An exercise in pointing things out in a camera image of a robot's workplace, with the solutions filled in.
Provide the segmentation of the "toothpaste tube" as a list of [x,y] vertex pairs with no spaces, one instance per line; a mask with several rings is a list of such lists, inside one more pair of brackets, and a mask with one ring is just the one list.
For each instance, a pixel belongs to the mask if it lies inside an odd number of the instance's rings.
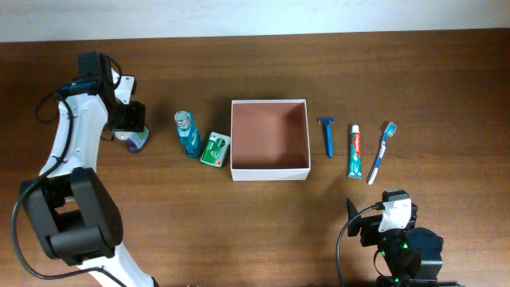
[[359,126],[355,124],[351,126],[351,151],[348,177],[353,179],[361,179],[363,177],[360,131]]

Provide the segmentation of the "teal mouthwash bottle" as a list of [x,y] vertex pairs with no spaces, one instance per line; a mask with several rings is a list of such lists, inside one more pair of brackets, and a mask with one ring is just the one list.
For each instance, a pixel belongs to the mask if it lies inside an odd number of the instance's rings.
[[178,138],[186,149],[190,158],[200,156],[202,140],[199,130],[190,112],[178,111],[175,113],[175,123],[177,126]]

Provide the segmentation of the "blue white toothbrush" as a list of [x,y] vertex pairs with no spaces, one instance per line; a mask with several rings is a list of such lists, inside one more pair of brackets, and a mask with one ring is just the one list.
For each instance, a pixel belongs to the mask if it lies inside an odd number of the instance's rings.
[[375,163],[374,163],[374,166],[373,168],[371,169],[371,172],[368,176],[368,179],[367,179],[367,183],[369,185],[372,185],[375,181],[375,179],[377,178],[377,175],[379,173],[379,170],[380,170],[380,165],[381,165],[381,162],[382,162],[382,159],[383,159],[383,156],[385,154],[385,151],[386,151],[386,142],[387,142],[387,139],[392,137],[396,130],[397,130],[398,126],[394,123],[394,122],[389,122],[384,131],[383,131],[383,134],[382,134],[382,137],[381,137],[381,140],[380,140],[380,145],[379,145],[379,152],[378,152],[378,155],[375,159]]

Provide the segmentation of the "green soap bar box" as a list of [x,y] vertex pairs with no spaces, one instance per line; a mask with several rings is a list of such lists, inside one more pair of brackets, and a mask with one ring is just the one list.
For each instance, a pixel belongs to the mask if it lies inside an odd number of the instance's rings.
[[230,143],[231,139],[229,136],[211,132],[207,145],[200,157],[200,162],[208,166],[221,168],[225,162]]

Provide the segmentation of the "blue disposable razor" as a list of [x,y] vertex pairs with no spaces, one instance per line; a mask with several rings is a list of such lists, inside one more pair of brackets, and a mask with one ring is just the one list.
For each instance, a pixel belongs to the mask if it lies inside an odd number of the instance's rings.
[[323,117],[319,118],[318,122],[323,125],[324,128],[324,136],[326,143],[326,152],[329,158],[334,156],[334,146],[333,146],[333,138],[332,138],[332,124],[335,123],[335,119],[332,117]]

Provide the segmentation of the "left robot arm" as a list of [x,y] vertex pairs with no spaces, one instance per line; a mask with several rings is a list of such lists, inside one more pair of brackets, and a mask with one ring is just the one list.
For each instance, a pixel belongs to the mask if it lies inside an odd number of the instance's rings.
[[22,255],[17,218],[24,209],[46,256],[73,268],[54,279],[89,273],[102,286],[155,286],[125,247],[120,210],[96,173],[105,130],[132,152],[147,145],[146,109],[132,99],[136,79],[104,53],[82,53],[78,66],[78,77],[51,94],[59,123],[50,156],[39,176],[20,186],[11,218],[15,253],[29,273],[51,280]]

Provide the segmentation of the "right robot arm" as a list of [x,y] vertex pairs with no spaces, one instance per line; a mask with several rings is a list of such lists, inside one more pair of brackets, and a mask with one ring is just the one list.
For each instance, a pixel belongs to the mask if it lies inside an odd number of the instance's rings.
[[363,247],[375,246],[390,274],[379,274],[377,286],[437,286],[444,239],[417,227],[418,206],[404,190],[385,191],[382,200],[361,211],[348,199],[349,237],[360,237]]

